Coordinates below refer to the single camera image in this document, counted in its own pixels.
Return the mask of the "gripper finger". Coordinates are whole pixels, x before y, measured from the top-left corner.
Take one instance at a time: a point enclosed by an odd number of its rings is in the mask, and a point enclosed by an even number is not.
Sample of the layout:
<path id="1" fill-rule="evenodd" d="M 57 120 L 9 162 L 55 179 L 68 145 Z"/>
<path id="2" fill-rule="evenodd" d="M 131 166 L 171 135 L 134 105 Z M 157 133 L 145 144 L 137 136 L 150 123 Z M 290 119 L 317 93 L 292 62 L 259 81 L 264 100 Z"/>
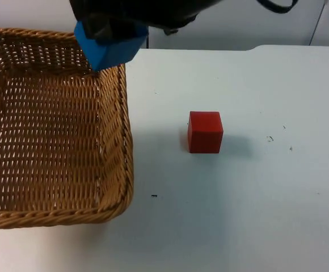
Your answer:
<path id="1" fill-rule="evenodd" d="M 138 36 L 136 22 L 110 17 L 85 17 L 81 20 L 81 45 L 91 42 L 102 46 L 127 45 Z"/>

